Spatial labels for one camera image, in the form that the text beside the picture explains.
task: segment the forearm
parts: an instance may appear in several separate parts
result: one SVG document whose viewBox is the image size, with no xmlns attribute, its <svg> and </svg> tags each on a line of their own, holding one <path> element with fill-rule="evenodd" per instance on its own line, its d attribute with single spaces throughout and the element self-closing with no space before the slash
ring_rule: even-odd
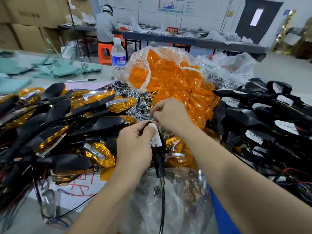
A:
<svg viewBox="0 0 312 234">
<path fill-rule="evenodd" d="M 242 233 L 311 232 L 311 207 L 245 165 L 196 126 L 189 125 L 178 136 Z"/>
<path fill-rule="evenodd" d="M 111 178 L 78 216 L 67 234 L 109 233 L 118 231 L 131 194 L 140 177 L 116 167 Z"/>
</svg>

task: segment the blue container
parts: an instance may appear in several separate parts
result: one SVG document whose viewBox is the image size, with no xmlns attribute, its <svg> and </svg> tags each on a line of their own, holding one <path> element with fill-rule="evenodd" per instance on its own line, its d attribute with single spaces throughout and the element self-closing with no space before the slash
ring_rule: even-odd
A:
<svg viewBox="0 0 312 234">
<path fill-rule="evenodd" d="M 213 210 L 216 216 L 219 234 L 241 234 L 211 188 L 210 195 L 213 202 Z"/>
</svg>

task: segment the seated person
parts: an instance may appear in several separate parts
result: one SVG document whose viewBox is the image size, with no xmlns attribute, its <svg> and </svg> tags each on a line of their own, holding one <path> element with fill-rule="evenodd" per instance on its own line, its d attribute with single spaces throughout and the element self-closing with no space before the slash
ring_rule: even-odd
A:
<svg viewBox="0 0 312 234">
<path fill-rule="evenodd" d="M 113 8 L 110 5 L 104 5 L 103 12 L 96 15 L 96 34 L 99 43 L 114 44 L 113 30 L 121 32 L 119 24 L 113 17 Z"/>
</svg>

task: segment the white headband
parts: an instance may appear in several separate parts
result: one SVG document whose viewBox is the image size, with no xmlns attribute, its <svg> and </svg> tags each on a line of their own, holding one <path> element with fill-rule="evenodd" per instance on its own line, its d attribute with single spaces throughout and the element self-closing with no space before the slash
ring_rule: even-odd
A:
<svg viewBox="0 0 312 234">
<path fill-rule="evenodd" d="M 110 11 L 111 13 L 113 13 L 112 10 L 108 6 L 104 6 L 103 11 Z"/>
</svg>

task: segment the blue bottle label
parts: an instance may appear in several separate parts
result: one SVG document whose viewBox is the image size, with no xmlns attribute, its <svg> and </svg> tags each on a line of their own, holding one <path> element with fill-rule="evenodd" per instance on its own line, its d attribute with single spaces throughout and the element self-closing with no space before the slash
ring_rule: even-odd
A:
<svg viewBox="0 0 312 234">
<path fill-rule="evenodd" d="M 125 67 L 126 66 L 126 56 L 116 57 L 111 56 L 112 58 L 112 65 L 116 67 Z"/>
</svg>

